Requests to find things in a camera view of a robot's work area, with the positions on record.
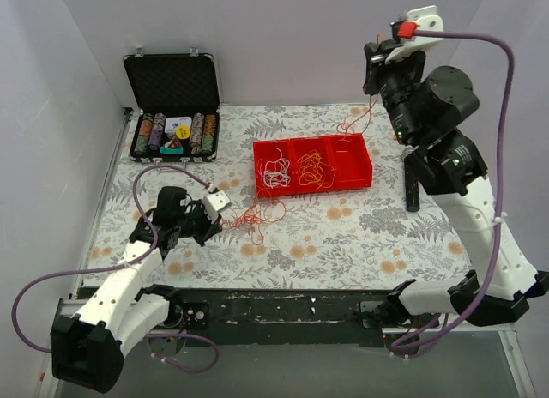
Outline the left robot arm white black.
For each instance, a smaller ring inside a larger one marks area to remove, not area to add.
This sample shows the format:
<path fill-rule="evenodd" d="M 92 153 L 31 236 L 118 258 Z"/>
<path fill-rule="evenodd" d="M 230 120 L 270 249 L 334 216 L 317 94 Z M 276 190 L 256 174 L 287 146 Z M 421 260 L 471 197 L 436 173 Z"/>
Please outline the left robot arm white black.
<path fill-rule="evenodd" d="M 180 187 L 160 190 L 130 234 L 122 260 L 94 295 L 72 316 L 57 317 L 51 329 L 52 375 L 106 393 L 120 377 L 130 350 L 157 325 L 174 329 L 183 317 L 171 286 L 147 286 L 148 277 L 182 238 L 199 245 L 221 231 L 231 201 L 210 188 L 190 201 Z"/>

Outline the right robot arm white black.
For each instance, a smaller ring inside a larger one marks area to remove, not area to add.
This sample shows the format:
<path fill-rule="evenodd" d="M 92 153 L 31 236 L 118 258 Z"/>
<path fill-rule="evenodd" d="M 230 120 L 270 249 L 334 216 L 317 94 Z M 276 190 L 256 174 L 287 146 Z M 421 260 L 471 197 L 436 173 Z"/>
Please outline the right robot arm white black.
<path fill-rule="evenodd" d="M 407 280 L 364 317 L 404 328 L 423 314 L 462 314 L 487 283 L 467 322 L 514 323 L 528 311 L 529 299 L 548 292 L 548 274 L 528 262 L 496 214 L 486 163 L 457 128 L 480 105 L 473 83 L 449 65 L 424 75 L 424 51 L 391 62 L 399 47 L 391 39 L 365 44 L 363 90 L 380 95 L 398 142 L 412 149 L 405 167 L 443 210 L 471 265 L 463 278 Z"/>

